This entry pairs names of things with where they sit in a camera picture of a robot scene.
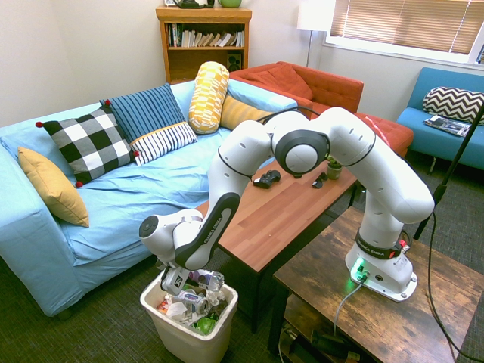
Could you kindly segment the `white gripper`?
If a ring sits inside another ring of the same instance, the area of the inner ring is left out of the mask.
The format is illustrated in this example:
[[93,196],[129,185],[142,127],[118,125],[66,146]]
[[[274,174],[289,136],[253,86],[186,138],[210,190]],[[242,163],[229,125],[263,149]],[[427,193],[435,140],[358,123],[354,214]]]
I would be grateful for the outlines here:
[[182,267],[166,266],[160,280],[161,289],[173,296],[180,294],[189,273],[189,270]]

